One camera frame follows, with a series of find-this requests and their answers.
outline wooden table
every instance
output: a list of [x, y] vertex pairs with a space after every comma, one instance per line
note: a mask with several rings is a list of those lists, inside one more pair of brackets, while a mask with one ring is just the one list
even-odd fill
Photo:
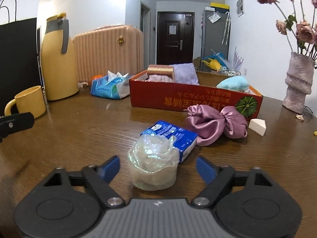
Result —
[[13, 221], [14, 207], [53, 168], [69, 171], [101, 164], [113, 155], [121, 159], [119, 174], [111, 182], [125, 200], [131, 197], [194, 198], [205, 184], [196, 171], [198, 155], [215, 164], [237, 170], [259, 166], [286, 189], [303, 210], [296, 238], [317, 233], [317, 119], [301, 122], [282, 102], [264, 98], [259, 118], [264, 119], [264, 137], [253, 131], [248, 137], [220, 137], [209, 147], [198, 147], [179, 166], [174, 186], [144, 192], [131, 183], [127, 151], [140, 132], [158, 120], [185, 127], [186, 113], [133, 108], [130, 99], [121, 101], [93, 97], [82, 90], [70, 98], [50, 103], [50, 114], [35, 120], [34, 127], [15, 133], [0, 144], [0, 232], [18, 237]]

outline yellow toy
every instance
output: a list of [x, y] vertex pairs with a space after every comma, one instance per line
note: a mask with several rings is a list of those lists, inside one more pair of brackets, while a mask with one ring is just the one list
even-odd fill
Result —
[[208, 58], [209, 62], [203, 60], [202, 62], [207, 65], [210, 69], [212, 69], [213, 71], [220, 71], [221, 68], [221, 64], [216, 60], [216, 59], [210, 59]]

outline pink suitcase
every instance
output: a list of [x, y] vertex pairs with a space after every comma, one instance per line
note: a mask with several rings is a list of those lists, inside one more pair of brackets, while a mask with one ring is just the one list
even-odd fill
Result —
[[143, 33], [132, 26], [106, 26], [74, 37], [77, 76], [88, 82], [95, 75], [129, 73], [144, 69]]

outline pumpkin illustration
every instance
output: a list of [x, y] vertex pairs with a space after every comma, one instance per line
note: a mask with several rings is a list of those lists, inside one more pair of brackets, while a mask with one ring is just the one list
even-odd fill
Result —
[[236, 109], [241, 113], [245, 118], [249, 118], [255, 114], [257, 109], [257, 101], [252, 96], [246, 96], [241, 98], [237, 104]]

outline paper notice on door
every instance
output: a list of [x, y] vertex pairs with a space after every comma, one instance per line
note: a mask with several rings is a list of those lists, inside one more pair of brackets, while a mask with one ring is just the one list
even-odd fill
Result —
[[176, 35], [176, 26], [170, 25], [170, 35]]

